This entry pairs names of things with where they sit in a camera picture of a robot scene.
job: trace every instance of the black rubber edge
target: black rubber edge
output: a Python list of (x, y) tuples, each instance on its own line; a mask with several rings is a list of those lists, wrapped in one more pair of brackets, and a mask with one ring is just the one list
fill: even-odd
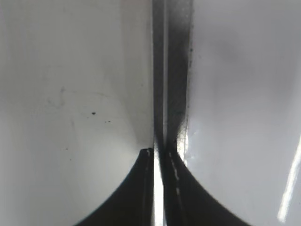
[(154, 151), (142, 149), (118, 189), (77, 226), (150, 226)]

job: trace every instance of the black curved edge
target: black curved edge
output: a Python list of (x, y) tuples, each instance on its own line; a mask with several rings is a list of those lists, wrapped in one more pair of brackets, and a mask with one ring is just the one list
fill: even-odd
[(176, 148), (167, 145), (164, 199), (168, 226), (249, 226), (215, 200), (184, 165)]
[(142, 149), (117, 190), (76, 226), (150, 226), (153, 202), (154, 151)]

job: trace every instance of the glossy white surface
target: glossy white surface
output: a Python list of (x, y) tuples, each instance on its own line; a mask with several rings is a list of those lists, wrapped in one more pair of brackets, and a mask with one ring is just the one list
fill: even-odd
[(1, 225), (77, 223), (152, 146), (149, 4), (0, 0)]
[(301, 1), (194, 8), (187, 166), (248, 223), (300, 225)]

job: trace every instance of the white panel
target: white panel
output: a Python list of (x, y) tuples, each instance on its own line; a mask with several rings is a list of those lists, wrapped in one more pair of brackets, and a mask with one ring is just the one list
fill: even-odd
[(152, 146), (150, 18), (147, 0), (0, 0), (1, 225), (77, 223)]
[(185, 161), (256, 226), (301, 224), (301, 1), (195, 0)]

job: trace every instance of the white surface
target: white surface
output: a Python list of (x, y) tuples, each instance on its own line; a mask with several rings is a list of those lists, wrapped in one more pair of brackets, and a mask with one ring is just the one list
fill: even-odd
[(187, 166), (248, 223), (300, 225), (301, 1), (194, 4)]
[(0, 0), (1, 225), (77, 223), (152, 146), (149, 4)]

